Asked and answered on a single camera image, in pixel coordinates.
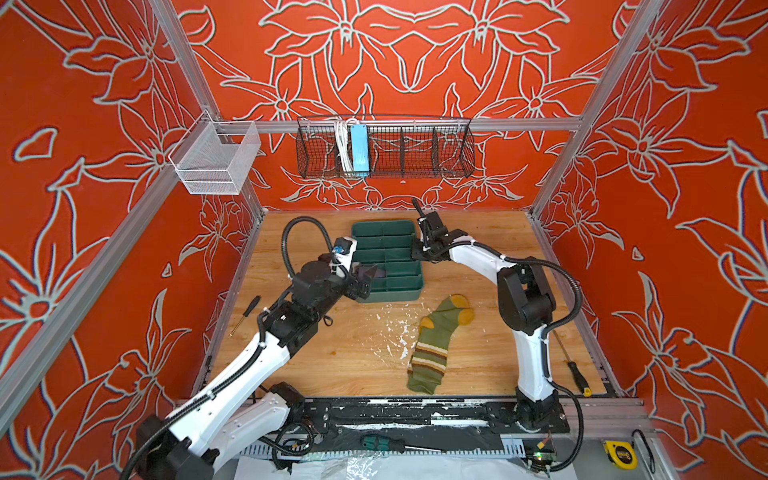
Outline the green striped sock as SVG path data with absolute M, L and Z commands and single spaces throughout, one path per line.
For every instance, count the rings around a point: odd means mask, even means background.
M 452 294 L 423 317 L 407 369 L 406 388 L 415 393 L 433 395 L 442 384 L 448 368 L 451 338 L 460 327 L 474 320 L 468 298 Z

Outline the purple striped sock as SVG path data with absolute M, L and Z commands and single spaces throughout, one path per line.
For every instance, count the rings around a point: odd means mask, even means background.
M 375 264 L 360 264 L 356 270 L 357 279 L 361 284 L 369 285 L 377 278 L 378 271 L 379 268 Z

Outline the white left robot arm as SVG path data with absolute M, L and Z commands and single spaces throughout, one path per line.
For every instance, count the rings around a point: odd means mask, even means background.
M 290 412 L 282 396 L 240 406 L 317 333 L 341 298 L 368 297 L 376 272 L 334 261 L 305 264 L 257 316 L 257 334 L 224 371 L 166 418 L 144 421 L 121 478 L 211 479 L 248 442 L 279 430 Z

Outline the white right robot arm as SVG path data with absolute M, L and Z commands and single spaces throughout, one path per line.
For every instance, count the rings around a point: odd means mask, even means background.
M 420 261 L 458 263 L 496 286 L 499 315 L 515 337 L 518 406 L 538 416 L 552 412 L 565 388 L 552 377 L 549 336 L 581 312 L 584 296 L 579 282 L 556 263 L 506 256 L 461 230 L 441 238 L 417 238 L 412 242 L 411 254 Z M 558 321 L 553 319 L 556 299 L 546 269 L 564 277 L 573 292 L 571 310 Z

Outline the green compartment tray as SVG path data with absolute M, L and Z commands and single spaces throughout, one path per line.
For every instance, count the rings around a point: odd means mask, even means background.
M 421 263 L 411 256 L 416 238 L 411 220 L 356 222 L 351 233 L 357 240 L 353 262 L 377 268 L 370 295 L 360 303 L 409 302 L 421 296 L 425 280 Z

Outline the light blue box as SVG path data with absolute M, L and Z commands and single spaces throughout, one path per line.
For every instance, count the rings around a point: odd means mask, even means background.
M 358 177 L 367 177 L 370 173 L 368 127 L 365 124 L 351 124 L 349 128 L 353 173 Z

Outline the yellow tape measure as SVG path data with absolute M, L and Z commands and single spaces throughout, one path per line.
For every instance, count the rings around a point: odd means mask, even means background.
M 630 442 L 605 440 L 603 448 L 609 462 L 618 469 L 631 471 L 638 467 L 637 455 Z

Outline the green handled screwdriver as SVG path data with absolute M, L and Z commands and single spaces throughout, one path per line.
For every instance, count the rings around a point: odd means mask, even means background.
M 364 435 L 360 438 L 360 445 L 369 451 L 380 452 L 426 452 L 442 453 L 441 449 L 410 445 L 402 439 L 395 439 L 384 435 Z

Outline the clear plastic wall bin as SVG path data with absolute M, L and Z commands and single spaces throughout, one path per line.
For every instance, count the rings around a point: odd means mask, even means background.
M 203 112 L 169 154 L 193 195 L 238 195 L 261 150 L 254 122 L 219 122 Z

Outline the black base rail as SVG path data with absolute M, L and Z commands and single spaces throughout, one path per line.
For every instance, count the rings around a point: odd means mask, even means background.
M 522 428 L 513 396 L 309 397 L 301 419 L 315 432 L 303 461 L 363 454 L 362 438 L 383 435 L 416 449 L 414 455 L 522 459 L 544 442 L 546 452 L 566 457 L 580 429 L 578 418 L 556 406 L 543 425 Z

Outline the yellow black handled screwdriver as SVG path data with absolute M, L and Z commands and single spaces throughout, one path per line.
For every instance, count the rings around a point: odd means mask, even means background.
M 579 370 L 577 363 L 571 358 L 568 351 L 566 350 L 561 337 L 556 331 L 552 331 L 551 336 L 556 340 L 557 344 L 559 345 L 564 355 L 566 364 L 568 366 L 568 369 L 571 372 L 571 376 L 573 378 L 574 384 L 577 387 L 578 391 L 581 393 L 583 397 L 586 397 L 586 398 L 591 397 L 593 395 L 592 389 L 588 381 L 584 377 L 584 375 Z

